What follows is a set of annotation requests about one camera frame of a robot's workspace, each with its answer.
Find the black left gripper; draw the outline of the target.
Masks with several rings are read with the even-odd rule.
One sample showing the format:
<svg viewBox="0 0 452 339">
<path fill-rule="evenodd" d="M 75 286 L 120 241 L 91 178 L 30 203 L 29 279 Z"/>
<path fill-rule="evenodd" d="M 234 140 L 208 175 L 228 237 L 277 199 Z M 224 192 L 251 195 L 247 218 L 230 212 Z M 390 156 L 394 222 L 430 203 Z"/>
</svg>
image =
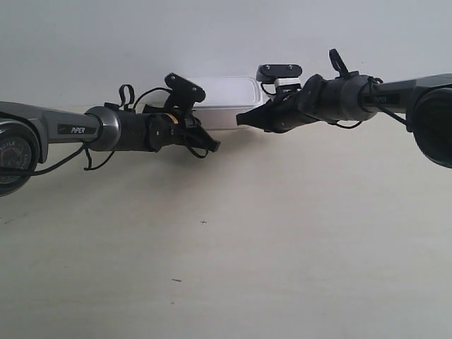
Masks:
<svg viewBox="0 0 452 339">
<path fill-rule="evenodd" d="M 216 152 L 220 147 L 220 142 L 201 127 L 200 121 L 192 113 L 169 113 L 169 118 L 172 120 L 170 145 L 190 146 L 210 152 Z"/>
</svg>

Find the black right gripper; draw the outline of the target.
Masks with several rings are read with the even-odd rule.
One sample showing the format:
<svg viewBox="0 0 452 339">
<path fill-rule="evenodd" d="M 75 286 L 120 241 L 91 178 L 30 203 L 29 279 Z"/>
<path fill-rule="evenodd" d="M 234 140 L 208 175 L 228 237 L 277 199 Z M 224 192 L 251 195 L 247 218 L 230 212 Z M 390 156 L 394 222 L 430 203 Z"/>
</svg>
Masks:
<svg viewBox="0 0 452 339">
<path fill-rule="evenodd" d="M 286 133 L 308 125 L 311 118 L 298 108 L 299 100 L 302 98 L 301 90 L 277 95 L 263 105 L 237 114 L 236 123 L 238 126 L 250 126 L 266 133 Z"/>
</svg>

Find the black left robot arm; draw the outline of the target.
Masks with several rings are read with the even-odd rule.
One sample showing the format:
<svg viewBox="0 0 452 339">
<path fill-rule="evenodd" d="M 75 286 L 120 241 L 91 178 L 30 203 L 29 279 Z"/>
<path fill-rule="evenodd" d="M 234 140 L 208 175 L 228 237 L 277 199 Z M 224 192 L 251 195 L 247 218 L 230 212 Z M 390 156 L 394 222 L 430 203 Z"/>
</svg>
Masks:
<svg viewBox="0 0 452 339">
<path fill-rule="evenodd" d="M 46 169 L 49 145 L 78 143 L 80 148 Z M 1 195 L 7 196 L 34 176 L 66 164 L 81 153 L 121 151 L 156 153 L 180 145 L 204 158 L 220 144 L 190 111 L 153 108 L 137 113 L 113 104 L 86 113 L 67 112 L 17 102 L 1 103 Z"/>
</svg>

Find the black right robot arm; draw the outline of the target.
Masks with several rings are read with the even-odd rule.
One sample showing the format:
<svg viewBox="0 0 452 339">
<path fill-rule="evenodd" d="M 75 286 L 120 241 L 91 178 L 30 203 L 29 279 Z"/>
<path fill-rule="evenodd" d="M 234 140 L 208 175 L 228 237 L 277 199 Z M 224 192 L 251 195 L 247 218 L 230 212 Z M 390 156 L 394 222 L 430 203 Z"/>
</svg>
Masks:
<svg viewBox="0 0 452 339">
<path fill-rule="evenodd" d="M 362 123 L 379 113 L 401 123 L 428 160 L 451 167 L 449 73 L 393 82 L 358 73 L 330 80 L 315 74 L 299 90 L 238 114 L 236 122 L 267 133 L 287 133 L 316 122 Z"/>
</svg>

